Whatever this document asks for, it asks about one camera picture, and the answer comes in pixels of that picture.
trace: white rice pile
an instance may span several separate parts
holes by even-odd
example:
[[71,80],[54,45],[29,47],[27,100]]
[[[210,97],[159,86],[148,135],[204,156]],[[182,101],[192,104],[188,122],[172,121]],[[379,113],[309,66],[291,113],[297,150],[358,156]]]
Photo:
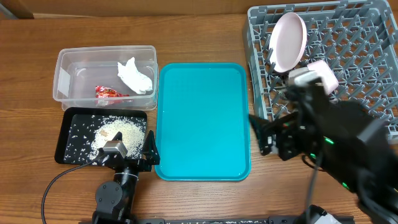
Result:
[[95,139],[91,143],[91,152],[88,155],[90,160],[95,159],[98,155],[98,149],[103,147],[107,141],[112,140],[119,131],[122,133],[123,144],[127,149],[127,156],[133,158],[139,156],[145,136],[140,126],[125,119],[107,121],[105,118],[103,124],[102,127],[95,131]]

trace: candy wrapper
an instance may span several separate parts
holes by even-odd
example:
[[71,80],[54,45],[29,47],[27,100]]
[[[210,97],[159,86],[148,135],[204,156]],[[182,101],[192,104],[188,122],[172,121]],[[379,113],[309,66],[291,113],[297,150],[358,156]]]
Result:
[[[110,97],[122,97],[122,96],[130,96],[128,94],[123,95],[118,93],[116,90],[105,87],[105,86],[96,86],[95,87],[95,98],[110,98]],[[115,103],[122,103],[123,100],[96,100],[96,106],[109,106]]]

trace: gray dish rack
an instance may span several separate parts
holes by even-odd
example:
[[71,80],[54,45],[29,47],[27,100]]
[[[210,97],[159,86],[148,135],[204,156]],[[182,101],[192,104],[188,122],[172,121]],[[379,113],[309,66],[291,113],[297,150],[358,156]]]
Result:
[[279,18],[297,13],[307,26],[307,46],[298,67],[325,60],[339,87],[330,100],[356,100],[369,114],[389,122],[389,140],[398,143],[398,28],[385,0],[355,0],[256,6],[243,30],[251,72],[255,114],[269,120],[292,112],[283,80],[268,49]]

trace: blue plastic tray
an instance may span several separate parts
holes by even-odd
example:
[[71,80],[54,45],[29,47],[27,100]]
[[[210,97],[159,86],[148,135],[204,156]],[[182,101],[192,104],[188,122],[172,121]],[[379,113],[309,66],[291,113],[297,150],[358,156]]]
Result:
[[245,179],[251,170],[246,73],[235,63],[160,72],[156,145],[164,180]]

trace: white tissue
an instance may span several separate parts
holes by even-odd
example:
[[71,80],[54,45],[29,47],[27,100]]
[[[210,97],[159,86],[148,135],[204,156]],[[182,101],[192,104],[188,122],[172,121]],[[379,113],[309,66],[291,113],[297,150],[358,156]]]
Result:
[[137,94],[145,94],[152,90],[152,80],[138,72],[136,59],[133,57],[127,61],[126,66],[118,62],[118,76],[132,91]]

